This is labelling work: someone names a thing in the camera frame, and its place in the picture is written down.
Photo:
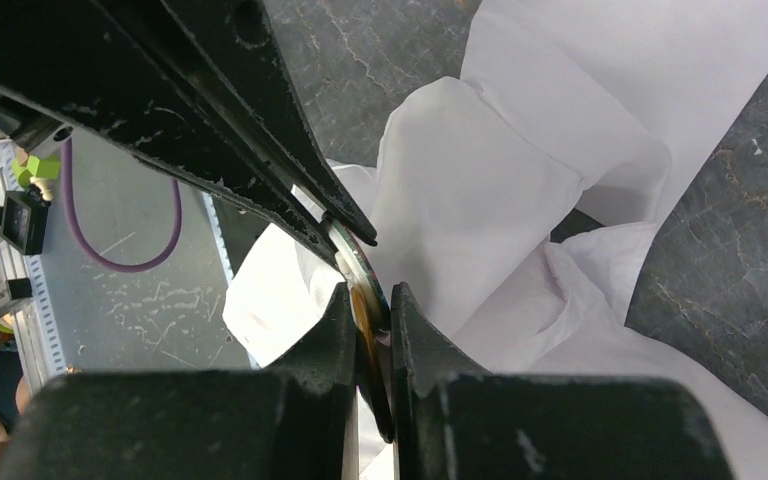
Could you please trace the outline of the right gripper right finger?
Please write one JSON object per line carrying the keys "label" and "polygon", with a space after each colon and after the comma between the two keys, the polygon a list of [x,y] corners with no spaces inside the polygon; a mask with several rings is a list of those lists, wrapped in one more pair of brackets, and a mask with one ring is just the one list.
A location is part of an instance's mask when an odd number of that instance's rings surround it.
{"label": "right gripper right finger", "polygon": [[493,374],[391,296],[399,479],[729,479],[699,402],[655,378]]}

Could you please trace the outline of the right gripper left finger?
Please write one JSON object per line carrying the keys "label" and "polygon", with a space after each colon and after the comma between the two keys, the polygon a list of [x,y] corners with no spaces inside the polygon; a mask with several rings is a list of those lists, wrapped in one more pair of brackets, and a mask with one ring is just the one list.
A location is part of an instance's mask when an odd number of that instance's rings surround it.
{"label": "right gripper left finger", "polygon": [[260,370],[58,377],[28,405],[0,479],[354,479],[355,360],[339,285],[322,319]]}

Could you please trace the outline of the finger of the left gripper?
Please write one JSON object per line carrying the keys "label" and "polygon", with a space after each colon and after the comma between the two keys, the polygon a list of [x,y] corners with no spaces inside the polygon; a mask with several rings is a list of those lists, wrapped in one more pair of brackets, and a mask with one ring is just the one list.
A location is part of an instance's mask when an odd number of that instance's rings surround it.
{"label": "finger of the left gripper", "polygon": [[377,231],[328,167],[261,1],[102,1],[251,172],[232,199],[308,247],[324,228],[291,194],[301,188],[368,245]]}
{"label": "finger of the left gripper", "polygon": [[[240,150],[100,2],[0,1],[0,96],[250,212],[231,197],[251,172]],[[327,247],[291,238],[333,264],[336,249],[326,235]]]}

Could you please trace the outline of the yellow sunflower brooch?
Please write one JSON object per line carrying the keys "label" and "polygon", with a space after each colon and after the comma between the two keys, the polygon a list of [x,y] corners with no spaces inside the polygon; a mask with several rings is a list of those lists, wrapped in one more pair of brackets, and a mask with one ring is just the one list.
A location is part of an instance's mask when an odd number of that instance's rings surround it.
{"label": "yellow sunflower brooch", "polygon": [[370,398],[386,400],[387,393],[377,355],[376,339],[363,292],[359,286],[351,286],[349,291],[354,321],[360,334],[361,351],[364,358],[363,370],[367,379]]}

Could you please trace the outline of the white button shirt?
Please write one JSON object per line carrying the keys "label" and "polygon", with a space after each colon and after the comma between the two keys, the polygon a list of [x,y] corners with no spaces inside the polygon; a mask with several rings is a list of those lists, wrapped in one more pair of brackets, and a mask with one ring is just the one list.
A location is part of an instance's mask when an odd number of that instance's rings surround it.
{"label": "white button shirt", "polygon": [[768,1],[485,1],[458,78],[411,93],[373,167],[331,170],[383,287],[494,373],[643,374],[701,402],[741,479],[768,417],[625,324],[660,226],[768,73]]}

